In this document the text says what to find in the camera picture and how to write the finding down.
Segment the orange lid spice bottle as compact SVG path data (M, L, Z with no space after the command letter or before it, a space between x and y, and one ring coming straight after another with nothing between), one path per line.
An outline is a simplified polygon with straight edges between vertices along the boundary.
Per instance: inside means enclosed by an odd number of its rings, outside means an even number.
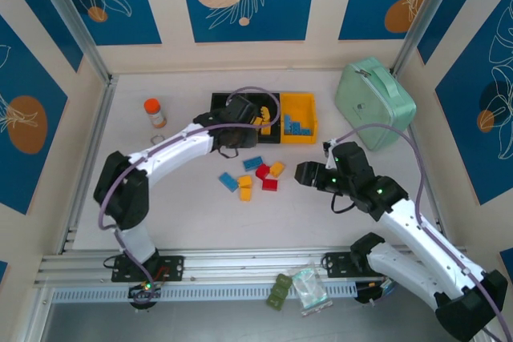
M143 104L144 110L146 111L151 124L155 128L164 127L167 123L166 118L161 110L161 105L158 99L147 99Z

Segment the olive green segmented pad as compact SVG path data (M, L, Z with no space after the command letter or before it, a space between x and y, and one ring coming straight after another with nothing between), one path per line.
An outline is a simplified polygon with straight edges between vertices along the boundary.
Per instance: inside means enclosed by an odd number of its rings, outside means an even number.
M275 284L266 300L266 304L273 310L280 311L289 294L293 281L290 276L279 274L276 277Z

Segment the clear plastic zip bag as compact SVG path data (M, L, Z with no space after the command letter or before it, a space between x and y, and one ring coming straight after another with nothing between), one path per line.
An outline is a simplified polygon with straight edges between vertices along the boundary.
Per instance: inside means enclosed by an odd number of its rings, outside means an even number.
M289 270L294 290L301 302L301 314L309 316L333 305L313 263Z

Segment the long blue lego brick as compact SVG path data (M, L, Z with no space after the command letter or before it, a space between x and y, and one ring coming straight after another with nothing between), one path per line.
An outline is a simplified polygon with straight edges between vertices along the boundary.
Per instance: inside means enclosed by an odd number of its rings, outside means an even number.
M238 182L229 173L225 172L219 176L219 181L231 192L239 188Z

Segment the aluminium frame post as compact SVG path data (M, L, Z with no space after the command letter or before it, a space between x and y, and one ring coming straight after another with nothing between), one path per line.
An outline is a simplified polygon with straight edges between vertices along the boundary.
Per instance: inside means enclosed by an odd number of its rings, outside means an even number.
M111 83L111 73L101 58L95 41L75 8L74 3L71 0L50 1L95 73L104 85L109 86Z
M414 53L422 36L425 34L427 27L430 25L432 18L436 14L442 0L424 0L417 16L414 18L410 29L406 33L400 51L396 56L392 67L391 74L398 78L402 71L406 68L410 60L410 56Z

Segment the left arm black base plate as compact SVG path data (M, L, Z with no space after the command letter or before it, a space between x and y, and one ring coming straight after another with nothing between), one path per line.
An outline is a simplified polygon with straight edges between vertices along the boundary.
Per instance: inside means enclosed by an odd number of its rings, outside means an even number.
M184 257L181 255L154 255L143 266L157 282L182 280ZM135 283L146 281L146 275L126 255L115 258L111 281L115 283Z

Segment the mint green zip bag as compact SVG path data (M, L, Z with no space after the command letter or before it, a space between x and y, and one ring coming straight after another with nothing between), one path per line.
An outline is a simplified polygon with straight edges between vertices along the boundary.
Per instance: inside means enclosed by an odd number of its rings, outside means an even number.
M379 123L404 131L417 110L411 96L375 57L344 67L334 102L353 128Z

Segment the yellow plastic bin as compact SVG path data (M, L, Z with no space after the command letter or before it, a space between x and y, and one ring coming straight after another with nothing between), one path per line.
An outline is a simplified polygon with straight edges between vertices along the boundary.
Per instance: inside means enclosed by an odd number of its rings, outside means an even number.
M315 144L317 142L318 124L315 98L312 93L281 92L281 144ZM301 128L312 128L313 135L285 135L284 115L290 115L291 122L298 121Z

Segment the aluminium mounting rail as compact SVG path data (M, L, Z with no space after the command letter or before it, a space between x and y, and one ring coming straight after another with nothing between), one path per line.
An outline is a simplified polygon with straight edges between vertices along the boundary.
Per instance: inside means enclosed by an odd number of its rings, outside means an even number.
M181 284L262 284L280 272L302 265L320 266L327 252L348 252L349 247L267 248L232 250L161 250L161 255L184 257ZM45 255L34 278L36 288L106 287L111 271L103 261L115 250L67 251Z

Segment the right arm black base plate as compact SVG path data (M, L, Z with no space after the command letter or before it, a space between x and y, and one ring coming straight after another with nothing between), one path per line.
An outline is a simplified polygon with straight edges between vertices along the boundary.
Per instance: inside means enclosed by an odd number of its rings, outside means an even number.
M329 278L378 278L382 274L372 269L359 268L351 259L350 252L327 252L321 257L321 266Z

